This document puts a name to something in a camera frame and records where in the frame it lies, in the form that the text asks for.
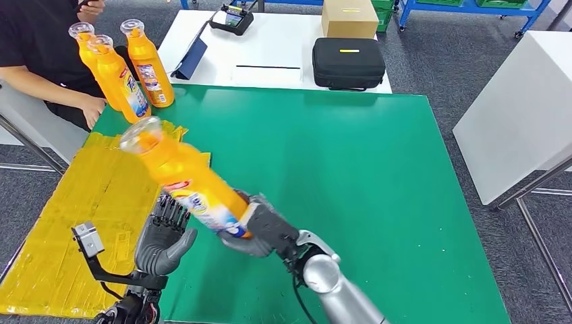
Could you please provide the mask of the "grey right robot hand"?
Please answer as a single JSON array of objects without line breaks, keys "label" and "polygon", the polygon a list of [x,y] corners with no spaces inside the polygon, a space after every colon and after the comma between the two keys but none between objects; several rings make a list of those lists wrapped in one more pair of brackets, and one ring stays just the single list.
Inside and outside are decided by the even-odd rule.
[{"label": "grey right robot hand", "polygon": [[217,237],[227,248],[263,258],[270,255],[276,247],[279,250],[286,247],[285,243],[279,242],[281,234],[292,234],[297,238],[294,227],[285,221],[263,194],[249,195],[238,189],[235,189],[235,192],[248,204],[244,216],[248,221],[247,229],[252,232],[252,237],[238,238],[221,231]]}]

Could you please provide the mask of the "person's right hand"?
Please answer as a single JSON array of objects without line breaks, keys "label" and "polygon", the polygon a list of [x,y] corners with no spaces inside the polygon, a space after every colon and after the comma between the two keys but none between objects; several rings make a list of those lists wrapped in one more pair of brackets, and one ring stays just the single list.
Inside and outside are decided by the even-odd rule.
[{"label": "person's right hand", "polygon": [[82,110],[88,129],[91,130],[103,112],[107,100],[99,97],[86,95],[82,100],[80,109]]}]

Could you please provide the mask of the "person's left hand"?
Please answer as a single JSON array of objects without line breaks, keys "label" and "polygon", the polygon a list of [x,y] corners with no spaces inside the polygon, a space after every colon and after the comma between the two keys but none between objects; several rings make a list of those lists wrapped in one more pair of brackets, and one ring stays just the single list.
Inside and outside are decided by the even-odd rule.
[{"label": "person's left hand", "polygon": [[76,12],[82,16],[97,17],[103,12],[105,2],[103,0],[83,0],[76,7]]}]

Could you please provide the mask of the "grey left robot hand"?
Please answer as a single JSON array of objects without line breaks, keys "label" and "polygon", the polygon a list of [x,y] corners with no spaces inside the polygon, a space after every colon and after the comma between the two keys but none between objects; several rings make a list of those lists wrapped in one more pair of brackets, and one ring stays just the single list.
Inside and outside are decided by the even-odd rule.
[{"label": "grey left robot hand", "polygon": [[136,269],[154,276],[174,272],[196,240],[197,229],[188,227],[190,217],[186,207],[161,192],[136,244]]}]

